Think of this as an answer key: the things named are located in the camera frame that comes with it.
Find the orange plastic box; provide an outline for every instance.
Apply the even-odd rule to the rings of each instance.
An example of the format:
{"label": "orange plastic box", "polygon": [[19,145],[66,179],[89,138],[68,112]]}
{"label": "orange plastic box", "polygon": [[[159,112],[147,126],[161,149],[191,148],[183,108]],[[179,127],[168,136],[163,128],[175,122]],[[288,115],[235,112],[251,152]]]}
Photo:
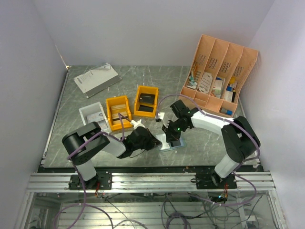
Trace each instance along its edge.
{"label": "orange plastic box", "polygon": [[[155,98],[154,98],[153,104],[139,102],[140,94],[142,94],[142,93],[154,94]],[[137,92],[137,97],[135,98],[135,103],[134,103],[134,112],[133,112],[134,115],[154,118],[156,116],[156,111],[157,111],[158,96],[159,96],[158,87],[139,86],[138,92]],[[153,111],[152,112],[139,111],[140,105],[153,107]]]}
{"label": "orange plastic box", "polygon": [[[106,99],[107,106],[107,118],[109,126],[112,131],[122,129],[122,124],[120,121],[113,121],[112,116],[117,115],[118,113],[123,116],[127,116],[130,120],[132,119],[132,114],[129,109],[129,103],[127,96],[120,96],[115,98]],[[126,119],[122,119],[124,128],[132,127],[132,124],[129,123]]]}

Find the white wall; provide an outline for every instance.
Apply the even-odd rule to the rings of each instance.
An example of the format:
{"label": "white wall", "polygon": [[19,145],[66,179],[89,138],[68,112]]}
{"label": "white wall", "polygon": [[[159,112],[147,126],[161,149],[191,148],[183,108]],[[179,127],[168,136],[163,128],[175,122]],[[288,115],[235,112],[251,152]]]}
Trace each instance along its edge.
{"label": "white wall", "polygon": [[0,3],[0,224],[13,228],[66,68],[30,0]]}
{"label": "white wall", "polygon": [[190,65],[201,34],[249,45],[273,2],[35,0],[67,65]]}
{"label": "white wall", "polygon": [[275,0],[250,47],[260,51],[242,90],[291,229],[304,228],[305,1]]}

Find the marble tabletop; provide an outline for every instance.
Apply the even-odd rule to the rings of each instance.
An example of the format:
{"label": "marble tabletop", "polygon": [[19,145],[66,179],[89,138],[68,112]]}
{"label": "marble tabletop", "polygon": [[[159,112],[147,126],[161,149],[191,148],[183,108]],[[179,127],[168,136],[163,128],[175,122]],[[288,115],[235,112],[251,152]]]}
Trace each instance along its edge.
{"label": "marble tabletop", "polygon": [[[110,86],[91,98],[86,96],[77,87],[73,78],[87,72],[96,66],[71,66],[67,75],[60,101],[58,114],[51,133],[50,142],[46,151],[44,167],[72,167],[66,159],[67,152],[61,139],[69,132],[83,126],[79,108],[101,102],[105,113],[107,98],[126,95],[130,110],[133,113],[135,97],[139,85],[155,86],[159,88],[159,99],[168,94],[179,93],[189,66],[113,66],[122,80]],[[173,114],[170,105],[177,96],[169,97],[161,105],[162,112]],[[240,104],[234,117],[243,115]],[[153,118],[132,117],[134,120],[142,119],[143,124],[149,128],[153,135],[162,134],[162,123]],[[113,134],[120,136],[121,131]],[[158,148],[145,151],[135,158],[117,159],[114,156],[100,152],[92,159],[96,167],[157,167],[157,166],[213,166],[226,154],[224,141],[221,136],[204,129],[192,129],[182,133],[186,146],[176,150],[160,152]],[[256,165],[257,161],[250,161],[248,165]]]}

